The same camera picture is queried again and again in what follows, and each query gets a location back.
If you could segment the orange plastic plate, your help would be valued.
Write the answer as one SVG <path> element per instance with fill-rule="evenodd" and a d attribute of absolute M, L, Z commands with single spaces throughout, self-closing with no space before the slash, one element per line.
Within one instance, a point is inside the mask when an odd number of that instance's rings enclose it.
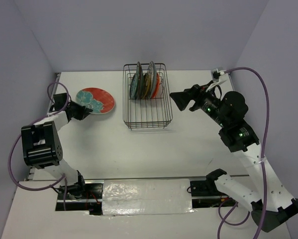
<path fill-rule="evenodd" d="M 154 90 L 153 95 L 151 97 L 152 99 L 157 96 L 157 93 L 158 93 L 159 87 L 160 87 L 160 76 L 159 76 L 159 74 L 157 74 L 156 76 L 157 76 L 157 82 L 156 82 L 155 90 Z"/>

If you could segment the dark teal glazed plate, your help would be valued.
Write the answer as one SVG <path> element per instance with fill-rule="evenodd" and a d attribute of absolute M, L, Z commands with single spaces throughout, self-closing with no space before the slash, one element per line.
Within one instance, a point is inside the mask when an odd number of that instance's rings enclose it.
<path fill-rule="evenodd" d="M 137 83 L 137 99 L 141 99 L 142 91 L 143 91 L 143 69 L 140 62 L 137 62 L 137 76 L 138 76 L 138 83 Z"/>

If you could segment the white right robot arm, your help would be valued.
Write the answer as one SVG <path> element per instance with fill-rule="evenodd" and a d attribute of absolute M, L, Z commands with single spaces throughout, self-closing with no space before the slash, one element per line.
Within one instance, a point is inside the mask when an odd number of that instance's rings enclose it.
<path fill-rule="evenodd" d="M 206 176 L 206 189 L 216 195 L 230 196 L 247 208 L 256 225 L 270 232 L 298 214 L 298 199 L 283 186 L 268 160 L 261 157 L 261 145 L 252 127 L 244 120 L 248 111 L 245 98 L 236 91 L 217 98 L 207 86 L 193 85 L 190 89 L 170 94 L 179 110 L 190 101 L 190 111 L 204 111 L 220 127 L 219 136 L 229 151 L 245 167 L 256 191 L 235 181 L 224 170 L 217 169 Z"/>

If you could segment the white plate blue floral rim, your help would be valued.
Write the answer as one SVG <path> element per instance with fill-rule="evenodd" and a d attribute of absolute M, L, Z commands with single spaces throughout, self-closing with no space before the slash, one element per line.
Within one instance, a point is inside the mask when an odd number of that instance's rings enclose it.
<path fill-rule="evenodd" d="M 153 97 L 153 93 L 155 91 L 156 83 L 157 83 L 157 77 L 156 77 L 157 71 L 153 61 L 149 63 L 148 74 L 150 78 L 150 92 L 149 92 L 148 98 L 150 99 Z"/>

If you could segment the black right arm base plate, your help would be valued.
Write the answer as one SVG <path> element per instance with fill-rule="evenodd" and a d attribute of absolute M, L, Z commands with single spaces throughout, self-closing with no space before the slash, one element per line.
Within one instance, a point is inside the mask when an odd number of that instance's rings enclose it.
<path fill-rule="evenodd" d="M 190 181 L 190 188 L 188 191 L 193 197 L 208 197 L 208 196 L 222 196 L 229 197 L 227 194 L 224 194 L 218 191 L 215 183 L 208 179 L 199 179 Z"/>

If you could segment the red plate with blue flowers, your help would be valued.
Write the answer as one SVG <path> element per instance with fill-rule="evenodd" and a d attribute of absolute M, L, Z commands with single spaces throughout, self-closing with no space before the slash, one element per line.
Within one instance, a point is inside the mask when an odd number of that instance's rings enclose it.
<path fill-rule="evenodd" d="M 77 92 L 76 102 L 92 110 L 94 115 L 107 114 L 113 110 L 115 100 L 113 96 L 100 88 L 84 88 Z"/>

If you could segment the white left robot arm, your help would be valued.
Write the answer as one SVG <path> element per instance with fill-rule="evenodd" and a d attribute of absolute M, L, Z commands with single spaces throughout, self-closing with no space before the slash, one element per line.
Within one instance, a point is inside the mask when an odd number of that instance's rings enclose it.
<path fill-rule="evenodd" d="M 53 109 L 44 119 L 21 128 L 24 162 L 37 170 L 43 170 L 55 179 L 65 176 L 59 191 L 79 199 L 86 195 L 87 186 L 82 174 L 64 159 L 58 131 L 72 119 L 84 120 L 92 110 L 70 101 L 66 93 L 55 94 Z"/>

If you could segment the green plate blue floral pattern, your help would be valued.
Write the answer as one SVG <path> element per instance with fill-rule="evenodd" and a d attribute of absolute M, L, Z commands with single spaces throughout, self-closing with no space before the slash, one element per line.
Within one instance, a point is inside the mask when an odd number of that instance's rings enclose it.
<path fill-rule="evenodd" d="M 136 99 L 137 95 L 137 85 L 138 85 L 138 74 L 135 73 L 132 77 L 129 89 L 129 97 L 130 99 Z"/>

